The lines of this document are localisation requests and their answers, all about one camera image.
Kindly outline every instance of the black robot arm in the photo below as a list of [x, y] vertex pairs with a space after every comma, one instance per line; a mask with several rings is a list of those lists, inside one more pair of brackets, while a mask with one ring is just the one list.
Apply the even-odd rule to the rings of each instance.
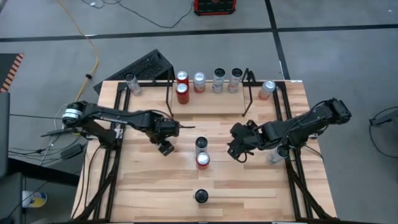
[[284, 147], [302, 147], [311, 134], [321, 134], [329, 124], [344, 124], [351, 113], [341, 100], [331, 99], [316, 104], [310, 111], [287, 121], [271, 121], [258, 126], [249, 120], [246, 125], [236, 123], [230, 133], [234, 139], [228, 143], [228, 154], [238, 160], [251, 150]]
[[94, 121], [96, 119], [128, 124], [132, 128], [146, 133], [151, 143], [160, 145], [159, 151], [165, 156], [174, 150], [173, 145], [166, 141], [166, 138], [177, 137], [180, 131], [180, 123], [165, 118], [161, 111], [127, 112], [85, 101], [69, 104], [62, 116], [62, 121], [67, 128], [82, 128], [88, 134], [97, 136], [102, 145], [111, 147], [117, 138], [116, 131], [103, 128]]

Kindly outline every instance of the gray floor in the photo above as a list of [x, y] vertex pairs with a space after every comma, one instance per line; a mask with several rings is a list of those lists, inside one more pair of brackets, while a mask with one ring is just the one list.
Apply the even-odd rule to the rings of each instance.
[[[191, 13], [171, 30], [153, 26], [118, 5], [93, 9], [80, 0], [63, 2], [86, 34], [270, 27], [262, 0], [238, 0], [237, 11], [230, 16], [197, 17]], [[171, 25], [189, 9], [189, 2], [124, 0], [123, 4], [158, 23]], [[279, 27], [398, 24], [396, 1], [272, 0], [272, 6]], [[55, 1], [8, 0], [0, 13], [0, 38], [77, 34], [75, 26]], [[398, 82], [397, 29], [292, 32], [281, 33], [280, 38], [291, 79], [304, 80], [310, 104], [336, 97], [344, 100], [353, 114], [348, 124], [331, 126], [320, 137], [338, 216], [344, 220], [396, 223], [397, 161], [378, 154], [373, 148], [368, 119], [384, 108], [398, 105], [394, 91]], [[94, 84], [153, 49], [159, 49], [175, 70], [211, 73], [217, 67], [226, 70], [249, 67], [258, 79], [282, 78], [271, 33], [137, 37], [93, 42], [98, 48], [99, 67], [82, 96], [86, 101], [98, 99], [92, 90]], [[10, 92], [11, 111], [21, 114], [54, 116], [63, 104], [74, 100], [84, 74], [91, 70], [95, 59], [85, 40], [0, 43], [0, 53], [19, 52], [25, 53], [25, 58]], [[376, 129], [374, 137], [387, 153], [398, 155], [394, 125]], [[10, 147], [45, 147], [50, 139], [39, 136], [53, 129], [51, 120], [12, 118]], [[66, 145], [73, 138], [64, 137], [55, 147]], [[81, 158], [54, 166], [75, 172], [81, 166]], [[31, 181], [28, 187], [34, 189], [35, 185], [39, 183]], [[67, 218], [76, 189], [49, 184], [44, 191], [49, 193], [48, 206], [29, 211], [28, 222]]]

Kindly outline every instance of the wooden table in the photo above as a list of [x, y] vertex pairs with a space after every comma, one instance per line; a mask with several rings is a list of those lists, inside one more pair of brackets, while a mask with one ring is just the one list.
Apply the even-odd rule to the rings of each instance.
[[[103, 83], [98, 104], [113, 108], [118, 82]], [[302, 82], [286, 81], [290, 108], [293, 116], [309, 110]], [[181, 129], [180, 136], [171, 140], [175, 151], [163, 156], [151, 144], [147, 136], [130, 127], [124, 136], [118, 181], [114, 196], [112, 222], [215, 222], [215, 221], [292, 221], [294, 213], [290, 197], [284, 161], [269, 164], [269, 151], [253, 151], [248, 161], [240, 164], [226, 152], [227, 142], [232, 140], [229, 133], [236, 122], [246, 123], [253, 119], [257, 124], [276, 120], [272, 97], [259, 100], [259, 87], [253, 89], [253, 104], [246, 117], [241, 115], [185, 116], [175, 119], [182, 125], [196, 126], [195, 129]], [[156, 109], [168, 112], [165, 104], [166, 87], [144, 87], [140, 97], [132, 96], [129, 111]], [[248, 88], [244, 88], [246, 105], [249, 103]], [[280, 105], [284, 114], [282, 94]], [[195, 167], [195, 140], [207, 138], [208, 153], [211, 157], [207, 170]], [[310, 140], [308, 145], [319, 151], [318, 143]], [[86, 167], [99, 146], [90, 141], [86, 154]], [[94, 158], [90, 174], [88, 198], [98, 189], [104, 150]], [[330, 215], [335, 208], [330, 194], [328, 180], [322, 160], [311, 151], [302, 149], [302, 162], [309, 191]], [[75, 205], [80, 197], [80, 179]], [[198, 189], [208, 191], [207, 203], [197, 204], [193, 195]], [[297, 189], [301, 214], [305, 216], [302, 194]], [[104, 217], [108, 192], [104, 194], [100, 217]], [[77, 215], [83, 210], [80, 204]]]

